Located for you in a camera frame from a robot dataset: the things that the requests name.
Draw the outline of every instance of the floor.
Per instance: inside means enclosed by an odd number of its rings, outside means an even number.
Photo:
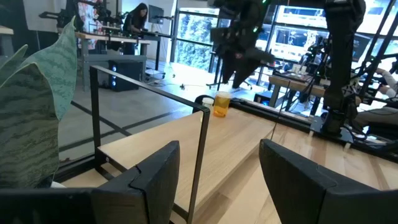
[[[154,67],[153,61],[147,66]],[[160,63],[159,70],[164,70],[163,80],[149,80],[149,84],[174,95],[194,101],[199,95],[212,95],[205,85],[213,83],[214,75],[181,64],[165,65]],[[228,85],[222,85],[220,90],[231,91]],[[254,99],[254,91],[242,88],[232,91],[234,97]],[[93,127],[91,120],[91,95],[84,92],[81,78],[78,78],[72,104],[58,129],[60,146],[60,162],[68,162],[94,152]],[[128,135],[158,126],[192,113],[192,108],[148,90],[114,92],[99,89],[99,115],[107,124],[101,122],[101,144],[106,144]],[[124,130],[121,134],[115,129]]]

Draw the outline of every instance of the striped green leaf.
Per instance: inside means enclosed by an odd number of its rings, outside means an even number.
[[[0,65],[0,85],[3,84],[24,61],[27,45],[22,46],[9,60]]]
[[[58,123],[36,63],[0,85],[0,188],[32,188],[57,170]]]
[[[73,21],[69,22],[60,38],[50,47],[34,53],[22,66],[37,63],[50,83],[58,120],[67,112],[76,86],[76,38]]]

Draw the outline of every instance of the monitor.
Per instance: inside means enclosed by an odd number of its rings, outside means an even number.
[[[163,24],[164,10],[160,7],[149,5],[148,22]]]
[[[359,62],[362,54],[365,52],[371,38],[365,35],[355,34],[353,46],[353,62]]]

